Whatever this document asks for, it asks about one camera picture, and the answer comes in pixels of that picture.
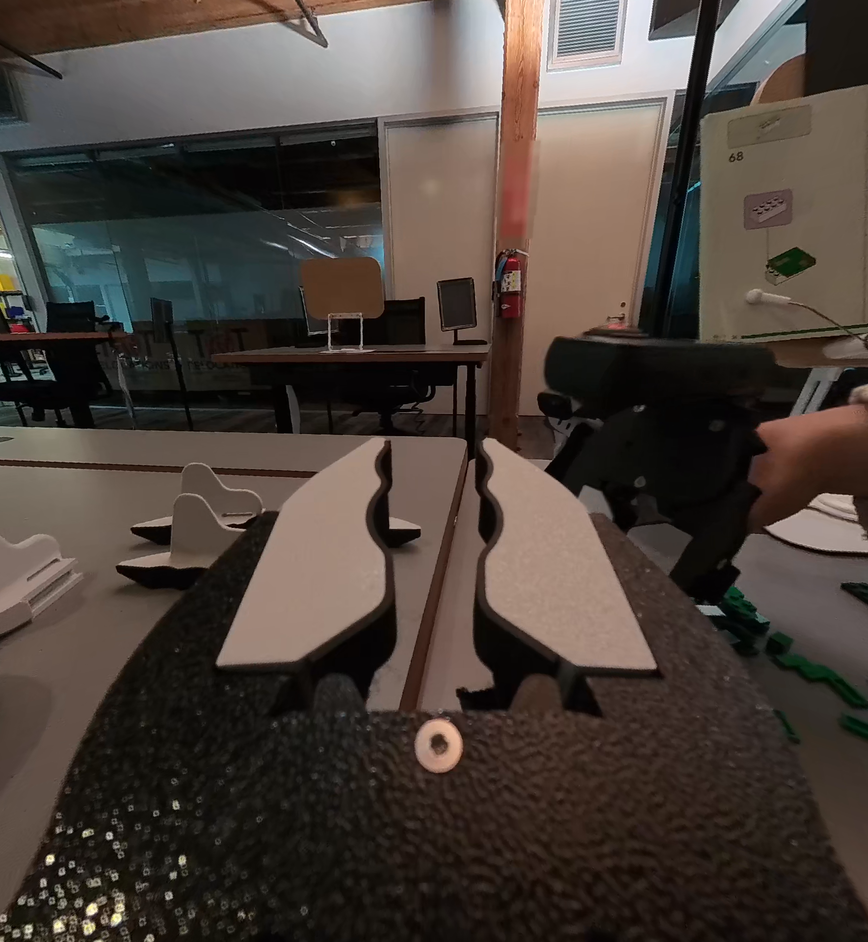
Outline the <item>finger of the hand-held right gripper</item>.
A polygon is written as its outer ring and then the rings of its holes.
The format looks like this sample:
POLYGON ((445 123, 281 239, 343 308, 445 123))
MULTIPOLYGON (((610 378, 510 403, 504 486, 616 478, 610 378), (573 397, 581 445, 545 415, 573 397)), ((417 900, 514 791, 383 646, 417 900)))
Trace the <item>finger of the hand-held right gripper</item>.
POLYGON ((695 603, 716 605, 734 585, 739 575, 734 558, 748 535, 747 517, 744 507, 723 506, 713 512, 684 512, 671 519, 689 541, 669 577, 695 603))
POLYGON ((546 473, 568 490, 626 490, 626 448, 626 430, 572 429, 546 473))

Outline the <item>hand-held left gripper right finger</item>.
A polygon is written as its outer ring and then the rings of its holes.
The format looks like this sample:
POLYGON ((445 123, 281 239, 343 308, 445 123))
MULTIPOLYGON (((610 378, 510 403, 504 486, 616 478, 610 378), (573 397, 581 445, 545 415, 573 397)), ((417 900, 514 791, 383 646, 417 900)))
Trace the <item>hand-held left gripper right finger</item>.
POLYGON ((546 676, 563 696, 590 677, 659 677, 601 537, 578 497, 495 439, 475 463, 484 549, 473 642, 500 696, 546 676))

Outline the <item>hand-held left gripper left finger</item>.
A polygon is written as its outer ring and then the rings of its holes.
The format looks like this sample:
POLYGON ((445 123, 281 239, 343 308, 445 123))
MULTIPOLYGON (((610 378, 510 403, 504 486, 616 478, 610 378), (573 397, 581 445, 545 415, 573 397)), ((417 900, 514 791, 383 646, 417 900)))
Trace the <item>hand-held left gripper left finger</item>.
POLYGON ((372 438, 278 512, 216 667, 276 673, 308 695, 349 677, 367 696, 397 640, 389 492, 392 449, 372 438))

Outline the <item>green stepped lego plate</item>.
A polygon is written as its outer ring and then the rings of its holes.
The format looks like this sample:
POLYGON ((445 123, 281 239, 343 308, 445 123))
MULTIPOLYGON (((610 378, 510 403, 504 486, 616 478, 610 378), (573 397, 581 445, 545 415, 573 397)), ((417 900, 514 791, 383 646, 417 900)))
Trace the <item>green stepped lego plate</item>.
POLYGON ((769 659, 775 666, 793 672, 809 683, 826 685, 847 706, 853 709, 868 709, 868 698, 827 665, 811 661, 801 654, 791 652, 770 654, 769 659))

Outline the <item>lego instruction booklet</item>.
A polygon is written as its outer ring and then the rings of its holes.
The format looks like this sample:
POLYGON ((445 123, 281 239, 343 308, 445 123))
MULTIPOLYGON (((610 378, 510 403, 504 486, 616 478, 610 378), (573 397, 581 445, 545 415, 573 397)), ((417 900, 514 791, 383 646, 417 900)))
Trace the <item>lego instruction booklet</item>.
POLYGON ((868 334, 868 86, 705 117, 699 338, 868 334))

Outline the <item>person's right hand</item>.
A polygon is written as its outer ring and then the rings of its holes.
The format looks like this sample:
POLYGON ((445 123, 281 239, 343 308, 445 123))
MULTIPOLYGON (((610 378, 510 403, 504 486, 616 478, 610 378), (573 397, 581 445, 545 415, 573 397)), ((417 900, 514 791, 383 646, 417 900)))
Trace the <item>person's right hand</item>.
POLYGON ((803 510, 818 495, 868 499, 868 407, 852 404, 760 423, 764 450, 748 481, 760 491, 748 516, 761 532, 803 510))

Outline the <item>white door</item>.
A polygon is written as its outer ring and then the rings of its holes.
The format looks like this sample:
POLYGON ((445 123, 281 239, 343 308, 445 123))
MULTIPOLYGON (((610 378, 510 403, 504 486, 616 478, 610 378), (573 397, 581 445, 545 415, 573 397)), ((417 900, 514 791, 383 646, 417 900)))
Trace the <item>white door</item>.
POLYGON ((639 312, 672 111, 665 92, 538 113, 522 417, 538 415, 553 339, 639 312))

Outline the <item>booklet stand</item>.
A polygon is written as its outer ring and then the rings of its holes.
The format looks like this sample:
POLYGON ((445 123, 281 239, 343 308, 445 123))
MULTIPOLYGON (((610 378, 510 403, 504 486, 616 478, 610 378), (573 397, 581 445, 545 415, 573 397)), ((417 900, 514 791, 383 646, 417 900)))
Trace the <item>booklet stand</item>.
POLYGON ((843 372, 868 370, 868 339, 802 338, 763 344, 779 366, 808 369, 808 377, 793 404, 791 417, 818 411, 843 372))

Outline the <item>red fire extinguisher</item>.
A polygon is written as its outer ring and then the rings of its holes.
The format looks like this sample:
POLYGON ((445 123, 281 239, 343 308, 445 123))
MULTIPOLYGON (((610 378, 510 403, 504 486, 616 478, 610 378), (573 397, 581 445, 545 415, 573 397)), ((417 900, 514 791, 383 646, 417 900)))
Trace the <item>red fire extinguisher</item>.
POLYGON ((500 252, 496 259, 494 300, 496 315, 503 320, 522 318, 524 273, 528 254, 521 249, 500 252))

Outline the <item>black pole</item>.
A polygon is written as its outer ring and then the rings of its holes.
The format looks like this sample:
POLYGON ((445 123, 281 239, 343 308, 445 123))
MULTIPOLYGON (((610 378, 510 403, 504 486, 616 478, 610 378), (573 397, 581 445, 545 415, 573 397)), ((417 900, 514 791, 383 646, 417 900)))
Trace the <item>black pole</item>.
POLYGON ((692 164, 699 138, 720 1, 700 1, 652 306, 652 335, 668 336, 673 277, 692 164))

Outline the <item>black framed tablet stand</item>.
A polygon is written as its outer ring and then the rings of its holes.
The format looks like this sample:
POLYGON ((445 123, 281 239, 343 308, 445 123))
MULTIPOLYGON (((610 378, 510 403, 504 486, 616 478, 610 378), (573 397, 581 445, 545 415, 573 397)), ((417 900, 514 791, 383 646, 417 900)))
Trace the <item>black framed tablet stand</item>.
POLYGON ((477 326, 474 278, 445 279, 437 282, 440 329, 453 336, 455 346, 486 346, 481 338, 460 339, 459 333, 477 326))

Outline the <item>wooden office desk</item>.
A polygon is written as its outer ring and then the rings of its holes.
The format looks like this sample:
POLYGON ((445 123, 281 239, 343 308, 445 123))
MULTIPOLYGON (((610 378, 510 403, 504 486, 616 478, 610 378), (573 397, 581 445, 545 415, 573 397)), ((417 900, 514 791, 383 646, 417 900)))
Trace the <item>wooden office desk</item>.
MULTIPOLYGON (((127 339, 127 336, 123 334, 104 333, 104 332, 98 332, 98 331, 66 332, 66 333, 61 332, 61 333, 0 334, 0 366, 5 366, 7 364, 14 364, 18 367, 21 374, 23 375, 24 378, 22 380, 26 378, 27 373, 29 373, 33 379, 36 379, 30 373, 30 370, 27 365, 27 360, 25 357, 27 351, 41 350, 43 352, 43 349, 45 346, 52 345, 59 340, 68 340, 68 339, 95 340, 98 334, 103 336, 103 342, 99 347, 105 346, 110 350, 110 352, 114 352, 114 353, 121 352, 122 342, 127 339)), ((25 419, 27 420, 26 415, 25 415, 26 409, 30 410, 30 408, 24 408, 23 410, 23 415, 25 419)))
POLYGON ((212 356, 216 364, 265 371, 266 383, 272 389, 275 428, 279 433, 298 434, 299 420, 291 416, 289 395, 286 386, 289 380, 282 377, 287 369, 356 366, 367 367, 419 364, 424 367, 443 364, 452 369, 466 370, 464 398, 464 439, 469 451, 473 451, 477 432, 477 379, 476 370, 484 366, 489 358, 490 343, 479 340, 470 344, 451 344, 444 347, 432 345, 384 345, 382 347, 266 347, 254 350, 220 352, 212 356))

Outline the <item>black office chair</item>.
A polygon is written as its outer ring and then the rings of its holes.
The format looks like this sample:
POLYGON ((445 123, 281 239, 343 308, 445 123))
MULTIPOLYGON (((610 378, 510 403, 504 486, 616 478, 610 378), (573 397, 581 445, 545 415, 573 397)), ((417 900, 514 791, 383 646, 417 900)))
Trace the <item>black office chair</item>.
MULTIPOLYGON (((423 346, 425 335, 425 298, 388 300, 379 318, 365 323, 367 339, 381 346, 423 346)), ((375 413, 382 433, 400 435, 393 424, 395 414, 407 406, 414 409, 436 392, 429 374, 417 365, 349 366, 340 386, 342 401, 354 406, 356 413, 375 413)))
POLYGON ((35 422, 44 420, 48 411, 55 413, 57 425, 66 426, 62 412, 68 411, 73 425, 94 429, 96 424, 91 403, 112 394, 107 373, 98 358, 103 336, 95 340, 59 340, 45 346, 43 353, 51 377, 33 379, 29 373, 22 381, 0 383, 0 403, 16 407, 21 423, 26 426, 24 408, 30 408, 35 422))

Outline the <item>brown board on clear stand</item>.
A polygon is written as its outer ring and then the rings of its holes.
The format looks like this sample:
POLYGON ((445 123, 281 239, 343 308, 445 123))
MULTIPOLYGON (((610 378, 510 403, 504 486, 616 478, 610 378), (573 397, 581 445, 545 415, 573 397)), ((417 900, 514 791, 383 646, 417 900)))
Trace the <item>brown board on clear stand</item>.
POLYGON ((365 322, 380 318, 385 295, 381 267, 370 256, 310 258, 299 264, 300 287, 306 292, 310 313, 329 324, 329 352, 368 352, 365 322), (335 324, 358 325, 355 347, 334 345, 335 324))

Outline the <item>white slotted stand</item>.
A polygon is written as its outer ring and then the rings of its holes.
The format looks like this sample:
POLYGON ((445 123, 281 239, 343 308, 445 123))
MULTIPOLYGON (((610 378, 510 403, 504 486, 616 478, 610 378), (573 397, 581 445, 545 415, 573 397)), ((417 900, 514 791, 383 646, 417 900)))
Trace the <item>white slotted stand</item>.
POLYGON ((0 638, 35 620, 83 579, 50 535, 11 544, 0 536, 0 638))

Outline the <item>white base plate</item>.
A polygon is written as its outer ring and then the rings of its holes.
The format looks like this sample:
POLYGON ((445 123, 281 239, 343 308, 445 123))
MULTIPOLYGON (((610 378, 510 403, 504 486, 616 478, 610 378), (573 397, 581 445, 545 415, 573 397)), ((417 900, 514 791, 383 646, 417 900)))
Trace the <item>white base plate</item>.
POLYGON ((821 494, 802 511, 767 526, 765 533, 793 548, 868 557, 868 531, 848 495, 821 494))

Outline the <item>wooden post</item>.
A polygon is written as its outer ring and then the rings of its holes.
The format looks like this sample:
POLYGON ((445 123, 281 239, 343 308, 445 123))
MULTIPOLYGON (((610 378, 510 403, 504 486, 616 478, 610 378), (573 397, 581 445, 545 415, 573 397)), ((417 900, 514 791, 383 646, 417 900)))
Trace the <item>wooden post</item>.
POLYGON ((489 356, 488 433, 516 451, 544 3, 507 1, 503 23, 496 254, 497 262, 518 276, 519 290, 506 291, 510 277, 500 275, 489 356))

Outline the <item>wall vent grille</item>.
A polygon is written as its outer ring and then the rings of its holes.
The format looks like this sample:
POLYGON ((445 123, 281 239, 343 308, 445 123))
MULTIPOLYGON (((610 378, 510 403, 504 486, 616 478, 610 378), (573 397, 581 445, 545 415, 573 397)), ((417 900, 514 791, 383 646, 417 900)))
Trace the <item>wall vent grille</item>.
POLYGON ((626 8, 626 1, 551 1, 549 70, 619 64, 626 8))

